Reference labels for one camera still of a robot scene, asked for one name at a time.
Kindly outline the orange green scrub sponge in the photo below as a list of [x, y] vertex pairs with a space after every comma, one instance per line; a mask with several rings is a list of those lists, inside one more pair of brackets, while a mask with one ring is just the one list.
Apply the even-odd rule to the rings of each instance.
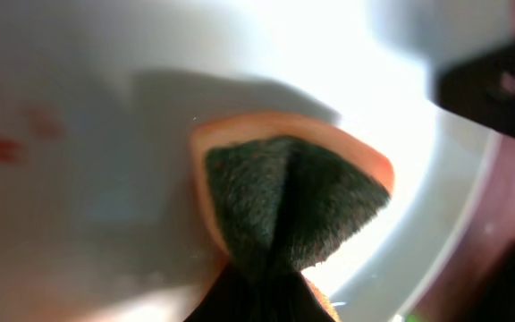
[[[262, 112], [202, 123], [190, 136], [190, 150], [206, 228], [225, 265], [237, 267], [256, 288], [254, 322], [277, 321], [278, 278], [304, 276], [306, 268], [327, 260], [393, 194], [386, 156], [301, 114]], [[307, 281], [337, 320], [330, 301]]]

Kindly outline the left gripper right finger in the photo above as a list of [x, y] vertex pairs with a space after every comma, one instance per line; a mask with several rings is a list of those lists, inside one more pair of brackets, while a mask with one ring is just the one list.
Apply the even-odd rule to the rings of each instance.
[[274, 284], [274, 310], [280, 322], [334, 322], [301, 273], [283, 275]]

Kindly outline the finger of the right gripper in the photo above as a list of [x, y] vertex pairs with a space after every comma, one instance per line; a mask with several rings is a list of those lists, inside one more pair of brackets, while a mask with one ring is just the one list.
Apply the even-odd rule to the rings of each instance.
[[515, 41], [437, 72], [434, 102], [515, 139]]

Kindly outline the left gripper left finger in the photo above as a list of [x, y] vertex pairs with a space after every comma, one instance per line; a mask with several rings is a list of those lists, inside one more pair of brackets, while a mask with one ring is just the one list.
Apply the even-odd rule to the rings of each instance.
[[237, 267], [227, 264], [184, 322], [250, 322], [255, 300], [256, 288]]

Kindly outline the light blue plate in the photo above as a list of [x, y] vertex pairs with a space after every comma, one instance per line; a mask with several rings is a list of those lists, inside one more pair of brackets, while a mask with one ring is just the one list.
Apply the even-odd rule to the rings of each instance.
[[500, 142], [437, 107], [477, 1], [0, 1], [0, 321], [180, 321], [219, 272], [188, 138], [280, 110], [392, 161], [393, 199], [306, 276], [345, 321], [404, 318]]

